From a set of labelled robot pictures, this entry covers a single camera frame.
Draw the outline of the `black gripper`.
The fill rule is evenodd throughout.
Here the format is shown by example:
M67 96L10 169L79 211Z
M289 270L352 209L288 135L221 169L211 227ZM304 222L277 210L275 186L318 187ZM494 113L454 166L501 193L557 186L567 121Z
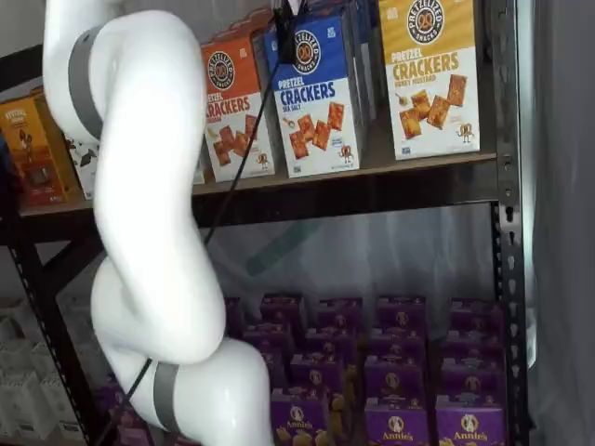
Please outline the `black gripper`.
M272 0L275 36L281 63L296 62L295 29L297 16L308 5L307 0Z

